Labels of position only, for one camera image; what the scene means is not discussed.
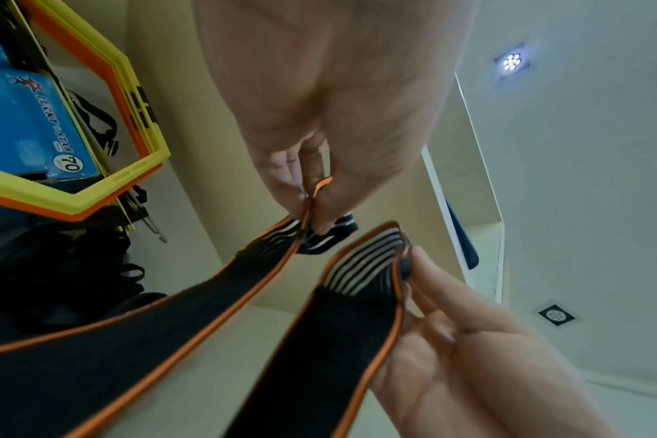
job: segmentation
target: hand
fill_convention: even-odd
[[[404,333],[372,389],[403,438],[607,438],[618,432],[553,348],[420,248]]]
[[[193,0],[204,56],[273,197],[323,234],[425,145],[477,0]]]

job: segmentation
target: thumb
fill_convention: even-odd
[[[346,213],[360,205],[386,182],[386,179],[365,179],[339,170],[331,184],[317,193],[312,204],[312,229],[324,235]]]

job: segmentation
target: star logo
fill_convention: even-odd
[[[33,81],[29,77],[22,77],[22,76],[19,77],[9,76],[9,77],[13,79],[13,85],[25,85],[26,87],[30,88],[34,93],[42,91],[42,87],[40,86],[40,84]]]

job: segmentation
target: ceiling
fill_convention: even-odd
[[[519,43],[531,68],[500,83]],[[458,79],[512,310],[578,367],[657,383],[657,0],[486,0]],[[580,320],[534,314],[550,301]]]

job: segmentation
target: yellow plastic frame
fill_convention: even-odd
[[[132,165],[74,194],[0,171],[1,206],[80,221],[160,168],[170,151],[148,111],[149,103],[129,60],[117,47],[59,0],[21,0],[20,4],[32,22],[107,83],[141,156]]]

